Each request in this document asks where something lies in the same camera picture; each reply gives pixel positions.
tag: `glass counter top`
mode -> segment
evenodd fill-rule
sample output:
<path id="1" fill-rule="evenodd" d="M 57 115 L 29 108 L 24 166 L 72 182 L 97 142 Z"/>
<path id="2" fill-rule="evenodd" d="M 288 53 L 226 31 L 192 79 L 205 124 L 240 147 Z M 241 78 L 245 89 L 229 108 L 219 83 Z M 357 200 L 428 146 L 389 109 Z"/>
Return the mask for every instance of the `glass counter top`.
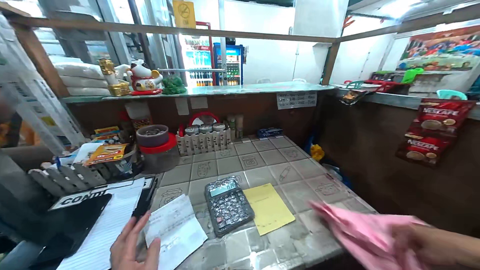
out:
<path id="1" fill-rule="evenodd" d="M 194 86 L 186 87 L 187 92 L 178 95 L 144 95 L 144 96 L 71 96 L 62 98 L 64 103 L 82 103 L 99 102 L 118 99 L 143 99 L 143 98 L 162 98 L 162 97 L 195 97 L 209 95 L 238 95 L 238 94 L 260 94 L 260 93 L 278 93 L 278 92 L 302 92 L 302 91 L 322 91 L 336 88 L 335 86 L 323 86 L 303 82 L 282 82 L 273 84 L 254 84 L 241 86 Z"/>

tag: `beverage cooler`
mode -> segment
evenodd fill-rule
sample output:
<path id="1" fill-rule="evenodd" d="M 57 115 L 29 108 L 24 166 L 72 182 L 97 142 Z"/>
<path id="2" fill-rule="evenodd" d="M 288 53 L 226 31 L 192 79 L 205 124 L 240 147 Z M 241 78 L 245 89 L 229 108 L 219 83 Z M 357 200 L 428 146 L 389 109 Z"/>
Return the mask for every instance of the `beverage cooler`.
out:
<path id="1" fill-rule="evenodd" d="M 213 44 L 215 68 L 222 68 L 222 52 L 220 43 Z M 227 85 L 236 86 L 243 84 L 243 45 L 227 45 Z M 224 85 L 222 73 L 215 74 L 216 85 Z"/>
<path id="2" fill-rule="evenodd" d="M 210 29 L 210 23 L 196 22 L 197 29 Z M 195 72 L 186 72 L 188 86 L 214 86 L 213 72 L 202 69 L 212 69 L 213 48 L 212 38 L 207 36 L 180 35 L 180 44 L 185 69 L 198 69 Z"/>

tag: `yellow notepad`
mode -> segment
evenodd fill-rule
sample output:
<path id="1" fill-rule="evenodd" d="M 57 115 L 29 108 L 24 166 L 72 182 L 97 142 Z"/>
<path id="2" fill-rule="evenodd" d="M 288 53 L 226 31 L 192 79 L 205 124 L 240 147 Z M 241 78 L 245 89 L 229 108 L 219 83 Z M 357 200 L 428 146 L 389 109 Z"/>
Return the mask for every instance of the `yellow notepad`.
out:
<path id="1" fill-rule="evenodd" d="M 243 191 L 255 212 L 253 221 L 258 233 L 264 235 L 295 220 L 272 184 L 264 184 Z"/>

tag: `blue refrigerator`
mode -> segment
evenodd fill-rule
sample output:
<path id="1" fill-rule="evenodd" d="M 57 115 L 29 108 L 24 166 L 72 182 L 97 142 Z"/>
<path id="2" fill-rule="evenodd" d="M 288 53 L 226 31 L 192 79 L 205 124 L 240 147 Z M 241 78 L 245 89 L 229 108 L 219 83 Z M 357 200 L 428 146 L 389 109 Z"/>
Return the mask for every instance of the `blue refrigerator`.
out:
<path id="1" fill-rule="evenodd" d="M 215 68 L 222 68 L 222 52 L 220 43 L 213 44 Z M 236 86 L 243 84 L 243 45 L 227 45 L 227 82 L 224 83 L 222 73 L 215 72 L 216 85 Z"/>

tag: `calculator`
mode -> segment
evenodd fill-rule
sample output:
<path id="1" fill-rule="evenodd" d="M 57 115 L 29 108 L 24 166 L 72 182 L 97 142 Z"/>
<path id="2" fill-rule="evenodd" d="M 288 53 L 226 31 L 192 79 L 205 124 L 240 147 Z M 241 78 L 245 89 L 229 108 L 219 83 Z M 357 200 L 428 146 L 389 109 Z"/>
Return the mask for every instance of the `calculator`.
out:
<path id="1" fill-rule="evenodd" d="M 235 176 L 207 184 L 205 198 L 217 237 L 228 234 L 255 217 Z"/>

